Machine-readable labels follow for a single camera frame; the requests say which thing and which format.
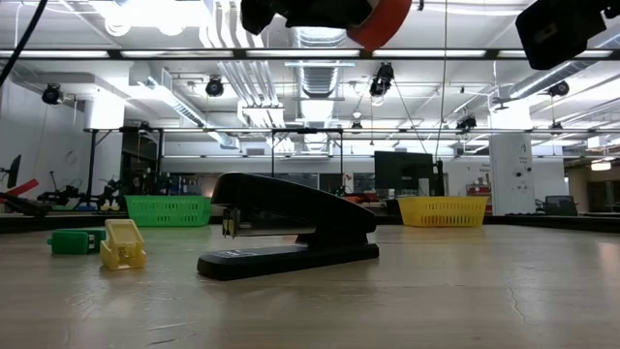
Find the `ceiling duct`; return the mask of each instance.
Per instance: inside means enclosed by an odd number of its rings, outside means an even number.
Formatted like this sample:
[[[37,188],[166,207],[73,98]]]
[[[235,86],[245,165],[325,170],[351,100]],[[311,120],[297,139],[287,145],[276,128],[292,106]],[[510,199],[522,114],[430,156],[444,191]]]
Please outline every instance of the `ceiling duct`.
[[[347,37],[342,29],[301,27],[293,30],[294,45],[298,48],[339,48]],[[334,104],[330,98],[336,92],[342,68],[328,67],[329,63],[338,64],[338,61],[324,61],[327,67],[297,68],[299,83],[299,97],[307,100],[299,102],[299,108],[304,119],[310,122],[322,122],[323,127],[333,114]],[[316,137],[304,137],[310,150],[320,150],[326,143],[317,143]]]

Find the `yellow plastic block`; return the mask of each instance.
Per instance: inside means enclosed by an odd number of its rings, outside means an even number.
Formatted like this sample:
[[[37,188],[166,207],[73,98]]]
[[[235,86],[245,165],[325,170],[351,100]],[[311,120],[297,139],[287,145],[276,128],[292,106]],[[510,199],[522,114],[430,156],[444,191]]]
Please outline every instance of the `yellow plastic block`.
[[[106,221],[108,240],[101,241],[101,261],[109,270],[143,268],[146,265],[144,239],[131,219]]]

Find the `wire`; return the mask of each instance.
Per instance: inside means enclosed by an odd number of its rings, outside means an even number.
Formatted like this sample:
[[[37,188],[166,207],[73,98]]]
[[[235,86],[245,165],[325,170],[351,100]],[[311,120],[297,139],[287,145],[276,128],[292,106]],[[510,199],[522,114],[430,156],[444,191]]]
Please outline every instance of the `wire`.
[[[398,91],[398,96],[400,96],[400,102],[402,102],[403,108],[405,108],[405,113],[407,113],[407,117],[409,117],[409,121],[411,121],[411,127],[416,132],[416,137],[418,137],[418,141],[422,145],[422,149],[424,149],[424,153],[428,154],[428,151],[426,151],[426,147],[424,146],[424,142],[419,137],[418,129],[416,128],[416,123],[414,123],[413,118],[409,114],[409,110],[407,109],[407,104],[405,103],[405,99],[403,98],[403,94],[400,93],[400,88],[398,87],[398,82],[396,81],[396,78],[394,78],[394,86],[396,86],[396,91]]]
[[[37,24],[39,23],[39,19],[41,19],[41,15],[43,14],[43,11],[46,8],[46,5],[47,5],[47,0],[41,0],[41,2],[39,2],[39,5],[37,6],[37,10],[35,11],[35,14],[32,15],[32,19],[30,19],[30,23],[28,24],[26,31],[23,33],[21,40],[19,40],[19,44],[17,44],[17,46],[15,47],[15,50],[13,51],[13,54],[11,55],[11,58],[9,58],[9,61],[4,66],[4,69],[2,69],[2,74],[0,74],[0,87],[2,87],[2,85],[4,84],[4,81],[6,81],[6,79],[9,77],[9,73],[11,72],[14,65],[16,64],[17,59],[19,58],[19,55],[21,54],[23,49],[26,47],[26,44],[28,44],[28,41],[30,40],[30,36],[32,36],[32,33],[35,31],[35,28],[37,27]]]
[[[446,14],[444,15],[444,78],[442,79],[442,106],[439,114],[439,133],[435,145],[435,161],[439,161],[439,141],[442,139],[444,128],[444,108],[446,107],[446,72],[448,70],[448,0],[446,0]]]

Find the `white pillar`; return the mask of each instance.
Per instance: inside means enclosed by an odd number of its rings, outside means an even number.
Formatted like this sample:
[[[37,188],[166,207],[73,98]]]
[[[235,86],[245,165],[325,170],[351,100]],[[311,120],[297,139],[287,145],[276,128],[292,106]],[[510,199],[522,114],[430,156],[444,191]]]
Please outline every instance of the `white pillar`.
[[[85,114],[88,128],[102,129],[97,135],[97,140],[105,137],[95,148],[93,169],[92,194],[100,195],[104,192],[108,180],[120,178],[123,135],[110,133],[106,136],[105,129],[117,129],[123,126],[125,103],[116,96],[102,93],[94,100],[86,101]]]
[[[529,106],[521,101],[507,110],[492,112],[489,124],[495,129],[531,129]],[[529,134],[491,136],[493,214],[536,212],[532,137]]]

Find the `green plastic block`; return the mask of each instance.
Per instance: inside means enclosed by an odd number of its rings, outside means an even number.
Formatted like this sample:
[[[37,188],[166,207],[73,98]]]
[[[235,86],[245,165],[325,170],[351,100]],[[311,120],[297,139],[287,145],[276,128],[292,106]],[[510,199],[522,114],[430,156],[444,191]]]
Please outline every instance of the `green plastic block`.
[[[53,254],[85,255],[99,253],[101,241],[105,239],[104,228],[60,229],[52,233],[47,244]]]

